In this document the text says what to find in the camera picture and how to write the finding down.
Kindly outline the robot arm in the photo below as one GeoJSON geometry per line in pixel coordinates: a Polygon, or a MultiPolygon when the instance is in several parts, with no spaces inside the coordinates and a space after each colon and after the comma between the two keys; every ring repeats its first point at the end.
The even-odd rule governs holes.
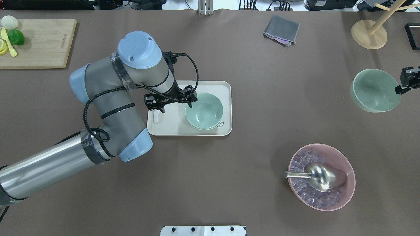
{"type": "Polygon", "coordinates": [[[194,85],[180,88],[174,78],[181,52],[163,52],[143,31],[128,33],[108,57],[88,63],[69,77],[75,96],[84,104],[84,129],[51,148],[1,167],[1,208],[20,203],[83,170],[117,156],[127,162],[150,151],[153,141],[132,99],[131,91],[145,89],[148,110],[165,112],[171,103],[198,100],[194,85]]]}

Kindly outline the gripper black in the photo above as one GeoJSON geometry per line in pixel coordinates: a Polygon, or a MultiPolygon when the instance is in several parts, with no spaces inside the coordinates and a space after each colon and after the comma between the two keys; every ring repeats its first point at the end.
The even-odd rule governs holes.
{"type": "Polygon", "coordinates": [[[144,103],[148,110],[158,110],[165,113],[164,106],[171,103],[186,103],[189,108],[192,108],[193,102],[198,100],[197,93],[192,85],[186,86],[181,90],[178,85],[174,85],[165,93],[146,94],[144,96],[144,103]]]}
{"type": "Polygon", "coordinates": [[[412,89],[417,89],[420,86],[420,66],[405,67],[401,71],[400,81],[401,85],[395,87],[396,94],[404,94],[412,89]]]}

